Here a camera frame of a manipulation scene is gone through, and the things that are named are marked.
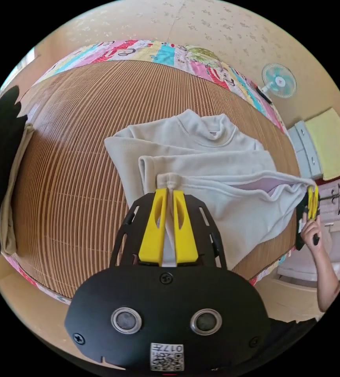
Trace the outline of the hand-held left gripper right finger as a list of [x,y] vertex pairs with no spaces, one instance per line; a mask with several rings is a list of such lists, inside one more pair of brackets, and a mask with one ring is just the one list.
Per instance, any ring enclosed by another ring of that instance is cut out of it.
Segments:
[[173,212],[176,263],[195,263],[198,252],[183,191],[173,191]]

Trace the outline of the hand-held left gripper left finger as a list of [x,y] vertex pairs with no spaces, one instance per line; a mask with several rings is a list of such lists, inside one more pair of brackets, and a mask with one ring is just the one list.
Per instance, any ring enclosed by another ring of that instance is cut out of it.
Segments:
[[138,253],[144,264],[162,264],[167,211],[167,189],[157,189],[154,193],[142,243]]

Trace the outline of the person's right hand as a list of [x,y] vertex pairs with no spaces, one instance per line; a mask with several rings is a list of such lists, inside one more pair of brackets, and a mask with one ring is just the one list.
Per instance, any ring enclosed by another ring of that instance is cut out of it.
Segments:
[[319,257],[326,254],[319,216],[315,220],[306,221],[301,231],[301,238],[313,257]]

